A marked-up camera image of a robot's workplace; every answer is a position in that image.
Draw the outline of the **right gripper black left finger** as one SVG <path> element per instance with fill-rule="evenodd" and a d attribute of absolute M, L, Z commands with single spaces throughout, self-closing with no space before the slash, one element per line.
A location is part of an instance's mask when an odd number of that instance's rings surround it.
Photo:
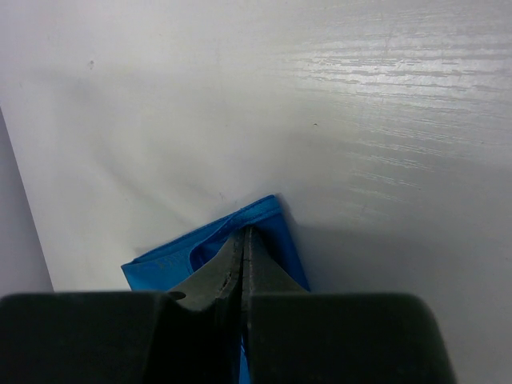
<path fill-rule="evenodd" d="M 4 383 L 236 383 L 244 235 L 169 291 L 1 300 Z"/>

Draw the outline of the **blue cloth napkin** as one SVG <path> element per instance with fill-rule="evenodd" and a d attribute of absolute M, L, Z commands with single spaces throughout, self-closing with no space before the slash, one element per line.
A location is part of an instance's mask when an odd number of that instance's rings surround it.
<path fill-rule="evenodd" d="M 325 300 L 312 295 L 280 201 L 262 198 L 125 264 L 142 314 L 144 383 L 310 383 Z"/>

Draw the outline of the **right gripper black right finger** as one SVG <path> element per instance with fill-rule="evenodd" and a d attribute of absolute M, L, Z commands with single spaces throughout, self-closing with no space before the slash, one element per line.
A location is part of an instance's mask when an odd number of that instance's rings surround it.
<path fill-rule="evenodd" d="M 312 294 L 244 238 L 244 344 L 253 383 L 453 383 L 438 324 L 408 294 Z"/>

